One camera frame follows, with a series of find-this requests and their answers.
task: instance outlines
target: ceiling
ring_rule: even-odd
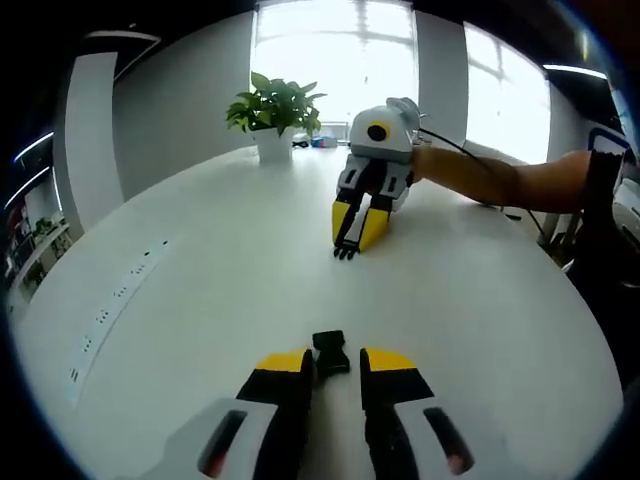
[[[78,9],[56,4],[38,7],[36,13],[31,5],[23,6],[21,14],[5,18],[2,33],[3,44],[9,46],[3,70],[11,72],[4,90],[5,124],[9,125],[5,133],[10,141],[1,152],[3,157],[8,162],[51,130],[59,85],[86,33],[119,29],[152,34],[162,39],[158,51],[208,24],[251,10],[254,3],[183,1],[155,9],[130,4],[102,9],[91,4]],[[473,23],[536,63],[594,67],[583,61],[574,32],[545,0],[415,0],[414,5],[456,22]],[[619,129],[606,82],[563,72],[549,72],[549,79],[583,116]]]

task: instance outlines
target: forearm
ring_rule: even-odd
[[[414,148],[412,163],[416,180],[426,178],[480,203],[498,206],[518,203],[518,171],[492,158],[480,158],[442,148]]]

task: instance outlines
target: round table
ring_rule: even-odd
[[[261,166],[230,152],[148,189],[56,264],[14,333],[45,418],[95,478],[138,475],[167,437],[234,397],[272,352],[341,329],[350,375],[314,394],[300,478],[374,478],[358,351],[414,361],[436,395],[464,399],[528,471],[567,478],[622,405],[613,358],[579,294],[517,225],[430,182],[389,234],[333,258],[331,205],[347,150]],[[170,251],[117,320],[77,408],[69,352],[118,278],[162,238]]]

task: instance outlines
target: green leaves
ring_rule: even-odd
[[[307,97],[317,82],[300,87],[297,82],[285,82],[281,78],[269,80],[264,75],[251,72],[251,84],[254,92],[237,94],[241,102],[232,103],[227,109],[227,127],[239,127],[246,132],[276,128],[279,135],[293,126],[304,128],[309,135],[321,127],[318,121],[320,112],[313,101],[326,96],[316,93]]]
[[[256,87],[258,90],[267,90],[270,82],[264,75],[260,75],[257,72],[251,72],[251,85]]]

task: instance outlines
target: window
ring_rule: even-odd
[[[387,97],[416,101],[416,35],[408,3],[261,2],[251,69],[314,92],[323,122],[350,122]]]
[[[537,65],[492,35],[465,24],[469,61],[467,140],[529,164],[549,147],[549,85]]]

